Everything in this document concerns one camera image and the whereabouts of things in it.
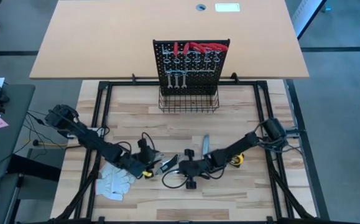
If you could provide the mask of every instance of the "light wood tabletop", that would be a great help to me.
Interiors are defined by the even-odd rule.
[[[282,80],[269,80],[274,115],[286,127],[293,126],[287,95]],[[84,81],[76,110],[80,119],[90,125],[98,81]],[[214,114],[163,114],[158,109],[157,86],[114,86],[108,116],[110,133],[106,141],[129,141],[137,152],[141,132],[152,136],[157,150],[172,157],[186,148],[201,156],[203,136],[210,134],[210,149],[226,147],[252,131],[258,124],[256,101],[251,86],[219,86],[220,108]],[[296,140],[290,140],[297,146]],[[197,178],[196,190],[167,189],[161,177],[137,180],[123,201],[102,195],[95,197],[93,220],[105,216],[107,221],[129,220],[265,220],[274,215],[264,150],[255,147],[245,153],[239,169],[228,166],[219,180]],[[59,215],[76,194],[85,150],[69,149],[65,154],[62,173],[51,217]],[[306,210],[315,215],[314,202],[303,158],[297,151],[284,153],[284,164],[291,191]],[[175,185],[180,177],[168,179]],[[279,190],[282,211],[284,198]],[[83,203],[85,216],[88,193]]]
[[[84,0],[58,2],[30,78],[156,78],[154,39],[230,39],[222,77],[308,77],[284,0]]]

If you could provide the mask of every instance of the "pegboard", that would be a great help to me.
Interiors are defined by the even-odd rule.
[[[175,56],[174,51],[175,43],[177,43],[177,56]],[[214,43],[222,44],[229,48],[229,39],[154,40],[153,45],[160,82],[160,93],[162,95],[214,95],[228,50],[209,49],[203,53],[195,50],[193,47],[189,47],[187,53],[184,54],[184,48],[187,43],[188,45],[190,43]]]

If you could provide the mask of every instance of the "table leg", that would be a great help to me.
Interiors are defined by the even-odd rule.
[[[22,156],[12,155],[7,173],[31,175],[58,182],[61,169]]]

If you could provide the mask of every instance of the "wrench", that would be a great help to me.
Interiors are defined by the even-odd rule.
[[[187,85],[185,84],[185,77],[187,77],[187,73],[183,72],[182,73],[182,86],[181,86],[181,88],[186,88],[187,87]]]
[[[173,88],[173,85],[172,85],[172,74],[171,74],[171,73],[167,74],[167,81],[168,81],[167,88]]]
[[[178,85],[178,74],[174,74],[174,78],[175,78],[175,86],[174,88],[180,88]]]

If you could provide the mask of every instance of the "blade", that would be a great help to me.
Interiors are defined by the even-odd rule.
[[[209,153],[209,144],[210,144],[210,137],[207,134],[203,138],[202,159],[203,159],[203,155]]]

